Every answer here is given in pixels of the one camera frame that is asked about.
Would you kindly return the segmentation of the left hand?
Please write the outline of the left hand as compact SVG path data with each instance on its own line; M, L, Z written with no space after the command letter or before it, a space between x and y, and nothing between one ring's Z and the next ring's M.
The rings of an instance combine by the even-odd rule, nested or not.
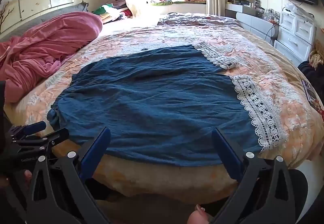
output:
M20 171L16 175L13 175L12 178L9 176L2 176L0 179L0 186L2 188L9 187L11 184L17 183L18 186L25 185L28 187L32 180L32 172L29 170Z

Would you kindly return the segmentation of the right hand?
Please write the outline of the right hand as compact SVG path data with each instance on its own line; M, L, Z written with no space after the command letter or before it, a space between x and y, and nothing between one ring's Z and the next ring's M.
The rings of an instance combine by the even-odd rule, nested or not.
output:
M194 212L192 212L187 220L187 224L209 224L207 213L200 205L195 206Z

